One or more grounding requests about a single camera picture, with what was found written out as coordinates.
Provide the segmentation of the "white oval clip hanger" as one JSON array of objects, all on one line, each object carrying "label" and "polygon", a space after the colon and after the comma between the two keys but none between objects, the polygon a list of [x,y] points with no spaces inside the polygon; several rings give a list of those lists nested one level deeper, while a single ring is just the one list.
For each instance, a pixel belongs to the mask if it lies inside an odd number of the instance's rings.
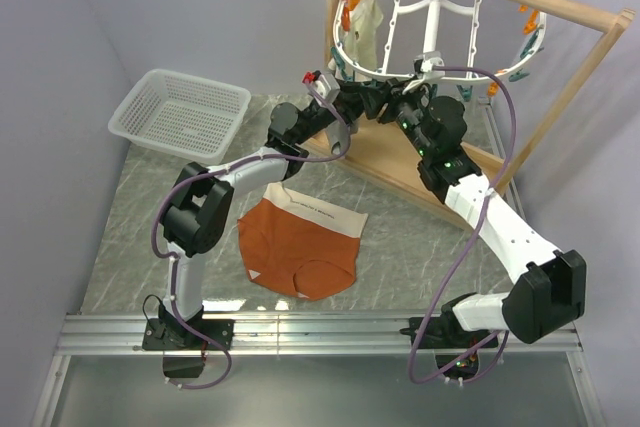
[{"label": "white oval clip hanger", "polygon": [[466,66],[472,68],[477,54],[477,32],[479,30],[479,15],[483,0],[473,0],[470,6],[461,5],[451,0],[419,0],[404,5],[402,0],[393,0],[392,10],[388,21],[388,34],[383,45],[383,55],[378,56],[378,68],[368,70],[354,63],[344,51],[344,34],[348,29],[347,10],[353,10],[360,0],[334,0],[335,6],[330,15],[328,35],[329,67],[340,74],[345,81],[388,80],[392,78],[408,79],[408,74],[395,73],[389,69],[389,59],[396,37],[398,18],[424,10],[425,30],[423,39],[423,53],[437,51],[437,40],[440,28],[440,16],[443,11],[468,18],[470,20],[469,42]]}]

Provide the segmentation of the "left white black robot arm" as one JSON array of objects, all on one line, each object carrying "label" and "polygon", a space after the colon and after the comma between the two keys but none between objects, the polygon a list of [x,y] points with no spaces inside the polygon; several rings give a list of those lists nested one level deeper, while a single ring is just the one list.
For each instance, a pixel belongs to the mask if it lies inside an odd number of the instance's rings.
[{"label": "left white black robot arm", "polygon": [[152,249],[169,262],[168,287],[157,322],[172,348],[228,347],[207,332],[202,277],[204,256],[222,237],[232,202],[296,175],[313,160],[303,143],[330,126],[337,130],[339,147],[328,158],[344,157],[358,119],[376,117],[386,102],[382,87],[372,82],[339,81],[327,94],[320,93],[316,81],[307,86],[311,96],[307,107],[289,102],[274,107],[263,147],[226,165],[188,164],[163,201],[152,235],[164,237],[167,250]]}]

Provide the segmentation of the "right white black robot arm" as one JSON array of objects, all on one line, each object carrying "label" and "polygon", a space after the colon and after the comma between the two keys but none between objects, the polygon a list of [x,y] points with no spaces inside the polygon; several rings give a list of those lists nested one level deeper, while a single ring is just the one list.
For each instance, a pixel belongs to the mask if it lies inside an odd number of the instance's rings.
[{"label": "right white black robot arm", "polygon": [[460,347],[476,331],[506,330],[531,344],[582,317],[584,258],[539,235],[493,189],[462,148],[464,105],[397,79],[376,89],[381,97],[366,112],[398,125],[420,156],[417,171],[425,188],[477,232],[513,284],[507,293],[472,293],[445,304],[439,317],[442,338]]}]

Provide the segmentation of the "orange underwear with beige waistband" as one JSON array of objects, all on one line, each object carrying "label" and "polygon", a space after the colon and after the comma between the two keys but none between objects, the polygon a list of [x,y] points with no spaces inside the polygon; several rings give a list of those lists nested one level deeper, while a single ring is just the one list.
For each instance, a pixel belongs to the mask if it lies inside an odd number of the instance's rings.
[{"label": "orange underwear with beige waistband", "polygon": [[273,292],[318,301],[356,281],[368,216],[271,183],[237,221],[250,281]]}]

